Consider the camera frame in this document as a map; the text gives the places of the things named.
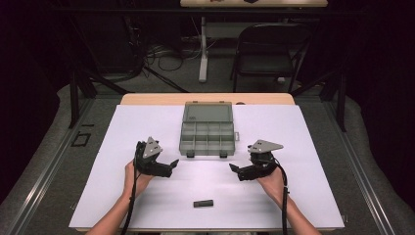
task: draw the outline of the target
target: human hand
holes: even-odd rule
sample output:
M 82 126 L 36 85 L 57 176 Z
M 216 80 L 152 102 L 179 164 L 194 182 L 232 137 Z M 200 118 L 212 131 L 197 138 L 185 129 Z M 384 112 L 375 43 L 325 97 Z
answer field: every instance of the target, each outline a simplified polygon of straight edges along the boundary
M 283 205 L 284 181 L 280 168 L 275 168 L 270 175 L 258 178 L 257 181 L 262 186 L 265 193 L 281 209 Z
M 135 189 L 135 197 L 137 198 L 149 185 L 150 180 L 154 178 L 153 175 L 148 174 L 141 174 L 140 177 L 137 178 L 136 189 Z M 124 189 L 122 191 L 122 197 L 130 198 L 132 187 L 134 185 L 134 164 L 133 162 L 129 162 L 125 166 L 125 178 L 124 178 Z

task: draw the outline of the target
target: small black object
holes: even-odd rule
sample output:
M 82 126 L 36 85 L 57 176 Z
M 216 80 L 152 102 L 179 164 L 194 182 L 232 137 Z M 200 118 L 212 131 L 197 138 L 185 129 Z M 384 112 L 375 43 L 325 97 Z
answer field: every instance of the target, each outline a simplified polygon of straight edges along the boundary
M 251 162 L 253 165 L 239 168 L 234 164 L 229 164 L 231 170 L 238 174 L 240 181 L 254 180 L 267 176 L 279 166 L 271 151 L 282 149 L 282 145 L 257 140 L 253 145 L 248 146 L 248 148 L 251 153 Z
M 193 203 L 194 208 L 212 207 L 213 200 L 197 201 Z
M 162 151 L 161 146 L 152 137 L 149 137 L 147 143 L 139 141 L 135 150 L 134 165 L 138 171 L 143 174 L 170 177 L 172 170 L 177 167 L 179 160 L 171 164 L 159 164 L 156 158 Z

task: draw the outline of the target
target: table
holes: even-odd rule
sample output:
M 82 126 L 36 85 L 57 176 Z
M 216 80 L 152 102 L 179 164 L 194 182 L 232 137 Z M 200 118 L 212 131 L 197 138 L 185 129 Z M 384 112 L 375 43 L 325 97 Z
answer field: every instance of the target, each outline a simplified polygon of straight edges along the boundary
M 178 150 L 186 101 L 230 101 L 241 140 L 234 156 L 196 156 Z M 289 94 L 127 94 L 117 106 L 69 227 L 91 228 L 122 190 L 123 167 L 138 140 L 152 135 L 163 148 L 158 162 L 179 159 L 170 178 L 155 178 L 134 207 L 131 231 L 273 231 L 281 211 L 255 181 L 240 182 L 229 164 L 250 165 L 247 146 L 258 138 L 284 145 L 274 156 L 286 170 L 291 197 L 319 229 L 344 224 L 300 108 Z M 213 199 L 211 208 L 193 202 Z
M 189 8 L 316 8 L 326 7 L 327 0 L 258 0 L 255 3 L 248 3 L 244 0 L 181 0 L 182 7 Z M 237 27 L 237 31 L 241 30 L 240 25 L 233 25 Z M 229 35 L 235 36 L 235 30 L 228 30 Z M 202 17 L 201 24 L 201 39 L 202 39 L 202 57 L 201 69 L 199 72 L 199 82 L 206 82 L 208 79 L 208 51 L 207 51 L 207 22 L 206 18 Z

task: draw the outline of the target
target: chair seat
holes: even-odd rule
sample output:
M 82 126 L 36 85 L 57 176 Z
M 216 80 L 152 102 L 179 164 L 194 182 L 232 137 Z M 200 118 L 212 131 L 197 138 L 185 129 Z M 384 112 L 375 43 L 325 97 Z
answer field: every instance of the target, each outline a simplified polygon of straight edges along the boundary
M 237 66 L 241 75 L 290 76 L 293 71 L 293 63 L 286 55 L 243 55 Z

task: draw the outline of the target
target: white desk leg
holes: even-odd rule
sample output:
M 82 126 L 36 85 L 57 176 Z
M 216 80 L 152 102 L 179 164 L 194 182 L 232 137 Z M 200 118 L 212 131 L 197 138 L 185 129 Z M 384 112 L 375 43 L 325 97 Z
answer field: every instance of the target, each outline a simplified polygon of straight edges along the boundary
M 208 51 L 207 51 L 207 35 L 206 35 L 206 20 L 202 17 L 201 25 L 201 39 L 202 39 L 202 58 L 201 58 L 201 69 L 199 71 L 199 82 L 207 81 L 208 74 Z

